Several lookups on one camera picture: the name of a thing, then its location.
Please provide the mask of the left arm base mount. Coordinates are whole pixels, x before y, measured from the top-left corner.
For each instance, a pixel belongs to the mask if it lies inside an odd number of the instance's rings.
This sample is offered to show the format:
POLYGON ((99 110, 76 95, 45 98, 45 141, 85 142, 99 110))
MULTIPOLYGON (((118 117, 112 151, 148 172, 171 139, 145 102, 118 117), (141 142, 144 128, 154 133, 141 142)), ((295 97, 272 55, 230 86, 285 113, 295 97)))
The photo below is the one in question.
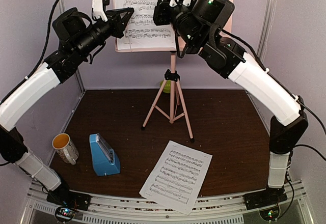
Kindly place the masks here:
POLYGON ((55 190, 50 190, 41 182, 40 184, 42 191, 47 194, 46 200, 58 205, 54 215, 59 223, 70 222, 80 210, 88 210, 91 196, 86 193, 71 191, 65 180, 61 179, 60 185, 55 190))

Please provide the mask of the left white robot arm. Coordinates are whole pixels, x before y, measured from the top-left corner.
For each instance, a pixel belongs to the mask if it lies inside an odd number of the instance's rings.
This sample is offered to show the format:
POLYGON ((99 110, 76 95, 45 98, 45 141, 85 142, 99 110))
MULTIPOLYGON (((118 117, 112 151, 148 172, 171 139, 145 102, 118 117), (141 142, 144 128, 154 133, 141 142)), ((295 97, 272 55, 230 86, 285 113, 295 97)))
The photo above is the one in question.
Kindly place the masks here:
POLYGON ((58 50, 47 58, 42 55, 31 73, 1 100, 1 156, 53 191, 61 205, 68 206, 73 202, 72 192, 24 144, 16 124, 40 98, 73 76, 81 63, 92 63, 109 37, 122 38, 134 9, 107 10, 109 0, 92 0, 91 16, 71 8, 53 20, 59 1, 52 6, 47 24, 47 31, 54 30, 59 39, 58 50))

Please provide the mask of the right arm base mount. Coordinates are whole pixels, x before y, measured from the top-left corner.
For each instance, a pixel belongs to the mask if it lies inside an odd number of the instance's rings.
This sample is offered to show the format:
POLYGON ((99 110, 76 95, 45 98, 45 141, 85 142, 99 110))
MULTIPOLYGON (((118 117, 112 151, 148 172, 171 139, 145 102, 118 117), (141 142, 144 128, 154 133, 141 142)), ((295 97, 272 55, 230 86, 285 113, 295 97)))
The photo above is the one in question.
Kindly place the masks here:
POLYGON ((289 209, 281 211, 280 203, 288 200, 284 186, 246 193, 243 199, 247 210, 258 209, 260 217, 268 222, 278 221, 289 209))

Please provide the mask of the pink perforated music stand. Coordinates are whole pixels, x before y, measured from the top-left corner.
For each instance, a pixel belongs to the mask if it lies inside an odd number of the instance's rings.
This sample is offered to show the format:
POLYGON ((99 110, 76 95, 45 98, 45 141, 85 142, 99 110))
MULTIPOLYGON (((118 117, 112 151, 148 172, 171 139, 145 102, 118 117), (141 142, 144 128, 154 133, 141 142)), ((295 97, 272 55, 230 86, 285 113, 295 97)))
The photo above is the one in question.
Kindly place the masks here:
POLYGON ((187 129, 189 132, 190 140, 194 141, 194 136, 191 128, 191 124, 189 121, 184 96, 180 84, 180 77, 176 71, 176 59, 177 59, 177 52, 185 49, 185 43, 181 42, 179 43, 179 38, 174 33, 174 40, 175 40, 175 51, 165 51, 170 53, 170 68, 165 73, 165 78, 162 81, 162 84, 160 86, 159 91, 157 92, 157 95, 151 105, 151 108, 149 109, 149 112, 141 126, 141 129, 144 130, 153 111, 156 109, 158 110, 162 115, 164 115, 171 124, 173 124, 176 120, 180 118, 185 118, 187 129), (164 85, 167 80, 171 81, 171 92, 170 92, 170 112, 167 114, 164 112, 160 107, 157 106, 157 102, 162 94, 162 90, 164 88, 164 85))

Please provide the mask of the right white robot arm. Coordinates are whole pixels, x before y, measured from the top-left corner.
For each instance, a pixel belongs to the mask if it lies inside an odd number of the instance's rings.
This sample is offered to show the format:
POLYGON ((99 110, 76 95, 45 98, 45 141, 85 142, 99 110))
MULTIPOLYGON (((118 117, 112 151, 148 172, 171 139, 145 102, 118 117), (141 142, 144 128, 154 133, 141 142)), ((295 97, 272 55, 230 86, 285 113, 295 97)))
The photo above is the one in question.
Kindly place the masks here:
POLYGON ((229 0, 157 0, 153 21, 172 25, 185 42, 182 54, 198 54, 272 112, 268 188, 261 193, 261 200, 270 205, 281 195, 290 153, 308 128, 309 109, 270 74, 248 43, 224 30, 234 9, 229 0))

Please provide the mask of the sheet music page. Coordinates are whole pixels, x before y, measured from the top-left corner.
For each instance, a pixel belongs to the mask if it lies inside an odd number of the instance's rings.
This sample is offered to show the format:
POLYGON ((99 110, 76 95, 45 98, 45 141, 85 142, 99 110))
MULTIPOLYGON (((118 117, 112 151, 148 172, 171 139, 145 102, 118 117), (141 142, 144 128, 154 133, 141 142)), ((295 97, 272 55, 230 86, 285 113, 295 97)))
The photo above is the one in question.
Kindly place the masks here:
POLYGON ((167 209, 189 215, 212 155, 169 141, 139 194, 167 209))
POLYGON ((156 26, 153 21, 157 0, 113 0, 114 8, 133 8, 121 39, 116 40, 116 51, 175 51, 174 31, 170 25, 156 26))

